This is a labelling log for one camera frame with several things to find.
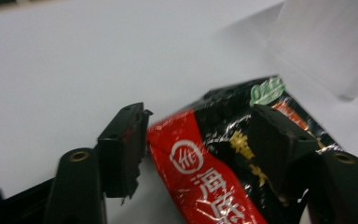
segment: snack wrapper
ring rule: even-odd
[[[264,77],[207,92],[148,129],[147,142],[176,206],[188,223],[298,223],[307,203],[282,203],[247,144],[254,104],[269,105],[318,140],[323,153],[341,150],[285,90]]]

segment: printed logo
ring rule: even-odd
[[[280,97],[284,89],[284,84],[278,77],[270,78],[261,85],[254,85],[251,90],[251,102],[249,105],[267,105]]]
[[[202,200],[211,202],[210,205],[216,223],[243,223],[245,214],[241,211],[240,205],[234,202],[233,191],[227,189],[227,181],[222,174],[214,168],[210,168],[205,173],[195,175],[190,180],[193,181],[194,185],[200,187],[203,195]]]
[[[197,172],[203,164],[200,149],[189,140],[177,141],[171,151],[170,160],[175,168],[184,175]]]

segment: screw hole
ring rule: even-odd
[[[78,151],[71,155],[70,161],[83,161],[90,154],[87,151]]]
[[[356,163],[356,161],[352,158],[352,157],[350,157],[350,156],[348,156],[348,155],[345,155],[345,154],[343,154],[343,153],[336,153],[335,155],[334,155],[335,157],[336,157],[336,159],[338,160],[338,161],[341,161],[341,162],[344,162],[344,163],[347,163],[347,164],[354,164],[354,163]]]

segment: white table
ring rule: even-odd
[[[52,178],[66,151],[93,147],[125,105],[145,102],[154,122],[211,88],[276,74],[265,46],[281,2],[51,0],[0,7],[5,197]],[[339,99],[295,72],[282,76],[358,156],[358,99]],[[183,223],[150,158],[141,172],[132,200],[107,200],[109,222]]]

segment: plastic wrapper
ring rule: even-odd
[[[281,202],[247,144],[254,104],[281,111],[313,135],[316,151],[341,150],[279,77],[209,91],[147,134],[158,173],[188,223],[299,222],[307,193]]]

